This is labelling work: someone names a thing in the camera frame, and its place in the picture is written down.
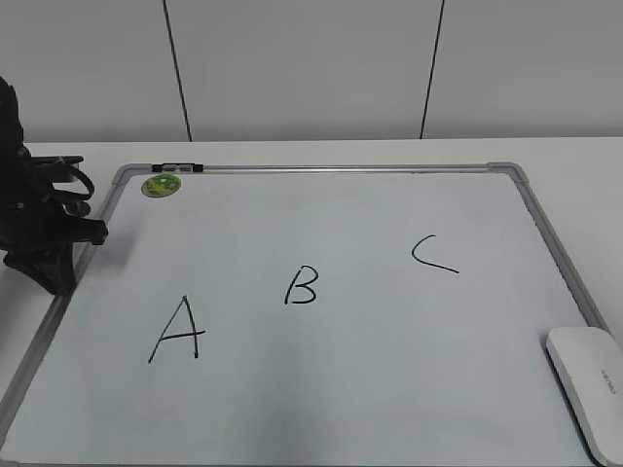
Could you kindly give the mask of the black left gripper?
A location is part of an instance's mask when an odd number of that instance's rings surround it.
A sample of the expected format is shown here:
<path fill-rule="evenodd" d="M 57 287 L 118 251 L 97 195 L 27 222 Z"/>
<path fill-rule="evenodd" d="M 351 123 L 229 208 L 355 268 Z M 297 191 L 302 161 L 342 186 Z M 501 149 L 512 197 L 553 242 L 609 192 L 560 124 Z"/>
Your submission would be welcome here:
<path fill-rule="evenodd" d="M 102 220 L 68 216 L 53 194 L 54 182 L 66 178 L 63 165 L 35 166 L 23 144 L 18 99 L 1 81 L 1 248 L 4 264 L 30 277 L 55 296 L 76 287 L 72 243 L 102 245 L 108 229 Z"/>

